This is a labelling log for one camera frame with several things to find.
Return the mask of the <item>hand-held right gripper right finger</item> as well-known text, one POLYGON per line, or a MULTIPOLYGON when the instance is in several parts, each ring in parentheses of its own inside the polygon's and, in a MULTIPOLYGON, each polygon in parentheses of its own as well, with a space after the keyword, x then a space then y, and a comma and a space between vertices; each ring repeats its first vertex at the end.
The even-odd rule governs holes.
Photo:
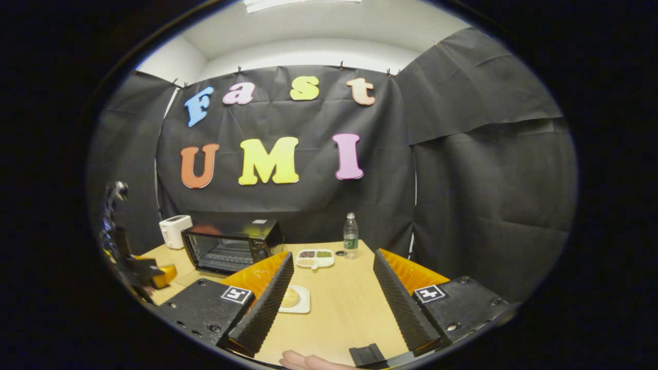
POLYGON ((372 269, 414 355, 453 346, 514 309, 472 277, 449 279, 392 251, 377 250, 372 269))

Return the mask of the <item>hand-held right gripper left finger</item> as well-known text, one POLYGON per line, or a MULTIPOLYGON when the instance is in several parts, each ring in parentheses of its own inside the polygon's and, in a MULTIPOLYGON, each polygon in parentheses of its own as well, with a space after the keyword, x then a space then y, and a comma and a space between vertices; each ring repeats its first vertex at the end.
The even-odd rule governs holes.
POLYGON ((253 358, 265 342, 294 274, 284 251, 220 283, 197 279, 156 311, 172 325, 215 347, 253 358))

